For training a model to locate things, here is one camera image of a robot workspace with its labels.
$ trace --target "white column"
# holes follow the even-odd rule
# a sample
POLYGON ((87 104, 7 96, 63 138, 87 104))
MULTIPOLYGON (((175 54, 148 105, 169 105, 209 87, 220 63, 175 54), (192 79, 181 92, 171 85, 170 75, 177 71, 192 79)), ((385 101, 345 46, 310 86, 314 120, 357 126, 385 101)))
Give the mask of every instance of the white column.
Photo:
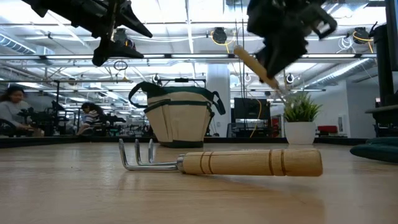
POLYGON ((229 74, 227 64, 209 64, 206 76, 206 87, 210 91, 217 91, 223 101, 226 113, 220 115, 213 106, 215 117, 210 124, 211 134, 216 131, 220 137, 225 138, 228 124, 231 122, 231 92, 229 91, 229 74))

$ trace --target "canvas tool bag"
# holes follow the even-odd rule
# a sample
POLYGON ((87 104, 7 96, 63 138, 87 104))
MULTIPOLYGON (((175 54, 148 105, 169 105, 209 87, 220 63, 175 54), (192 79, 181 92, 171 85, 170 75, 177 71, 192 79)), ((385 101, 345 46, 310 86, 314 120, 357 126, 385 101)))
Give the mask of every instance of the canvas tool bag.
POLYGON ((214 116, 211 106, 225 114, 219 94, 201 87, 160 87, 149 82, 138 83, 129 100, 137 108, 145 108, 158 142, 166 147, 203 147, 207 127, 214 116), (137 91, 147 93, 147 105, 132 102, 137 91))

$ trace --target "woman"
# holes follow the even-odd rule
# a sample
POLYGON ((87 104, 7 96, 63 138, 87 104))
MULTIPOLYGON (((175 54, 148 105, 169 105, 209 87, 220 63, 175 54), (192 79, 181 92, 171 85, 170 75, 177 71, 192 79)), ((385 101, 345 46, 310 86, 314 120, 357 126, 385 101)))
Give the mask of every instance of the woman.
POLYGON ((5 94, 0 96, 0 119, 4 119, 17 129, 33 130, 32 127, 22 124, 24 118, 18 116, 22 109, 28 109, 29 105, 23 101, 25 92, 19 86, 10 86, 5 94))
POLYGON ((102 108, 94 103, 83 103, 81 109, 86 114, 85 122, 80 127, 79 132, 77 135, 83 134, 83 132, 91 126, 94 125, 101 125, 100 117, 104 115, 104 111, 102 108))

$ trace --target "potted plant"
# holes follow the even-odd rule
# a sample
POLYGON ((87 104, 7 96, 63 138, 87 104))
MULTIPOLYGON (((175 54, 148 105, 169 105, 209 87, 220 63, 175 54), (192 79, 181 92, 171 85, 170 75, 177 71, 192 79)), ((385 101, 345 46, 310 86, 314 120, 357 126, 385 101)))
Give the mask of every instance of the potted plant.
POLYGON ((289 144, 312 144, 315 139, 317 117, 321 105, 311 100, 308 93, 300 92, 287 100, 285 106, 285 135, 289 144))

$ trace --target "white pot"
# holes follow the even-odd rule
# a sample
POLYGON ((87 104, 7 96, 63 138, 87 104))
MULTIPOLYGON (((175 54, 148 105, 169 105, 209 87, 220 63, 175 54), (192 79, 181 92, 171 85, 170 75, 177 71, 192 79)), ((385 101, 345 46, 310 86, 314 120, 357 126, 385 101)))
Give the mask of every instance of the white pot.
POLYGON ((285 123, 285 135, 289 144, 312 144, 315 132, 314 122, 285 123))

